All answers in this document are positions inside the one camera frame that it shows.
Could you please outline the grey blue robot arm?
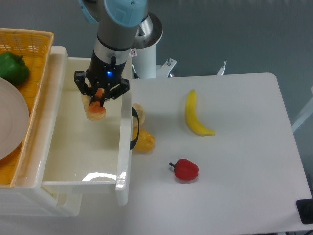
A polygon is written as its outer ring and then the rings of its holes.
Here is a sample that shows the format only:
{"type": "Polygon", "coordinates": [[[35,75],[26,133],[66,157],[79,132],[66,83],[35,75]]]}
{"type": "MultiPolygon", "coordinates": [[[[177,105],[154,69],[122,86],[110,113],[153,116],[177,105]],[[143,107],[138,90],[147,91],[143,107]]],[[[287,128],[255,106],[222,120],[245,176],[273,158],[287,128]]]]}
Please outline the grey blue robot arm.
{"type": "Polygon", "coordinates": [[[137,29],[147,15],[147,1],[81,0],[79,4],[85,17],[99,26],[89,68],[76,71],[74,81],[81,94],[103,106],[130,88],[122,73],[137,29]]]}

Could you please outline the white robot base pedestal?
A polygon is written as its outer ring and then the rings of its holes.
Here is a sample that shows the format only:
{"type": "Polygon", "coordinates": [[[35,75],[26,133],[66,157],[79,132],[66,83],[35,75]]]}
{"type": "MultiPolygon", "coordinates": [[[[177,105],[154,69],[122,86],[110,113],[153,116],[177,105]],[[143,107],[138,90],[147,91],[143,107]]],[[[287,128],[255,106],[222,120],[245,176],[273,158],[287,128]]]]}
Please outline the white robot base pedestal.
{"type": "Polygon", "coordinates": [[[172,69],[177,61],[168,58],[162,65],[157,64],[157,44],[163,35],[160,19],[148,12],[146,18],[140,23],[132,45],[133,79],[152,79],[172,77],[172,69]]]}

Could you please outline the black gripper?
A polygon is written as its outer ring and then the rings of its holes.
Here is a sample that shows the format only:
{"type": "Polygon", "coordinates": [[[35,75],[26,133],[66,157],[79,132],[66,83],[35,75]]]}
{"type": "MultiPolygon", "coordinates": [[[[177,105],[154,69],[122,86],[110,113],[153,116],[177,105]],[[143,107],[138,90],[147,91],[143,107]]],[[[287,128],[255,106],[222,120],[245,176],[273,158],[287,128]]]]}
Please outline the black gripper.
{"type": "Polygon", "coordinates": [[[106,63],[93,54],[86,71],[74,72],[74,82],[82,95],[90,97],[90,105],[97,100],[96,93],[102,88],[100,107],[103,107],[107,100],[117,99],[130,89],[129,80],[122,77],[125,65],[125,62],[119,64],[115,55],[106,63]]]}

